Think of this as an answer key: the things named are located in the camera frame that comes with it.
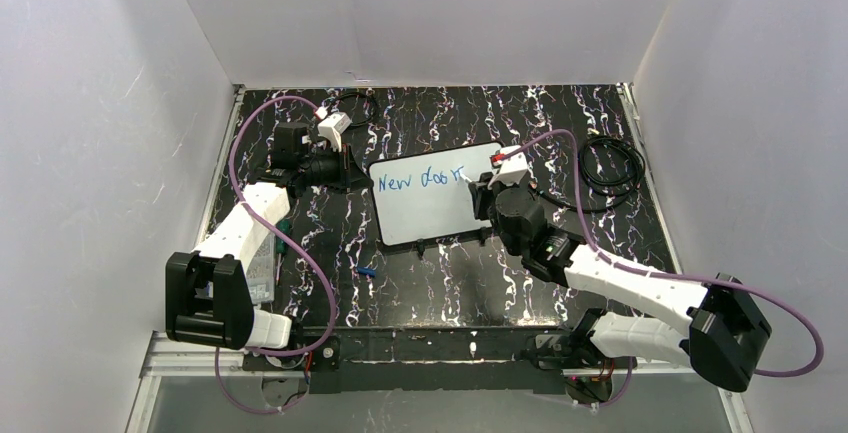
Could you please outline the white whiteboard black frame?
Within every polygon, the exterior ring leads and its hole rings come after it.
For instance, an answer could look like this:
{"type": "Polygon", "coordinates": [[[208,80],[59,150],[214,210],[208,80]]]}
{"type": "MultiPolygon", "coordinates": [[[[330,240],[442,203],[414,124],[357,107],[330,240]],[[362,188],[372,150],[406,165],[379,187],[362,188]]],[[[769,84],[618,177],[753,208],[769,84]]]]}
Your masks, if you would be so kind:
{"type": "Polygon", "coordinates": [[[476,220],[471,195],[460,179],[491,170],[502,144],[488,142],[384,159],[368,166],[380,241],[387,247],[414,244],[488,228],[476,220]]]}

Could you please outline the blue marker cap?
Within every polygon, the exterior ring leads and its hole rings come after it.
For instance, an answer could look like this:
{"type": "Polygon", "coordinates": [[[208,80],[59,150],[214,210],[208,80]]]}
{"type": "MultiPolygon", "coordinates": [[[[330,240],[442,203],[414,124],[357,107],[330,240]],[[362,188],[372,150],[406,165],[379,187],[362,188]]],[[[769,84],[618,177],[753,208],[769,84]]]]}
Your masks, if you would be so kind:
{"type": "Polygon", "coordinates": [[[369,278],[374,278],[376,276],[376,272],[373,269],[367,267],[357,267],[356,272],[359,275],[366,276],[369,278]]]}

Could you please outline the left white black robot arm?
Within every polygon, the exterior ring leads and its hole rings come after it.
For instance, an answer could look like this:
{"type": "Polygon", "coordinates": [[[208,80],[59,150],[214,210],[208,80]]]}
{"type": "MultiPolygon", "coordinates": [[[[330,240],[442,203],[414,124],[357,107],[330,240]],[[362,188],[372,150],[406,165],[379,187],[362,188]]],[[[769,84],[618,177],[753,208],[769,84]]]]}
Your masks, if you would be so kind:
{"type": "Polygon", "coordinates": [[[317,126],[324,144],[312,144],[304,123],[276,128],[269,163],[255,171],[237,205],[190,252],[175,252],[165,266],[165,330],[169,339],[212,347],[282,350],[291,318],[254,305],[247,270],[271,227],[310,187],[349,193],[369,188],[342,140],[349,118],[332,114],[317,126]]]}

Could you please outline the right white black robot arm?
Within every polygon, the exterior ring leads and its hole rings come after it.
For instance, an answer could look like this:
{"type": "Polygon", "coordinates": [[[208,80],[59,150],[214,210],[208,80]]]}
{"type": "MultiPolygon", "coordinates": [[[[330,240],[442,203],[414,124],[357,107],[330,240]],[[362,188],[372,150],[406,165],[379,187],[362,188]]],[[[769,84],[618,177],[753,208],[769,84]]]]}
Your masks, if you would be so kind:
{"type": "Polygon", "coordinates": [[[591,292],[638,310],[593,310],[569,338],[573,350],[601,358],[640,357],[690,367],[725,390],[748,389],[772,329],[743,284],[730,276],[696,280],[644,269],[593,249],[549,222],[520,185],[486,173],[468,185],[475,218],[491,223],[508,254],[545,282],[591,292]]]}

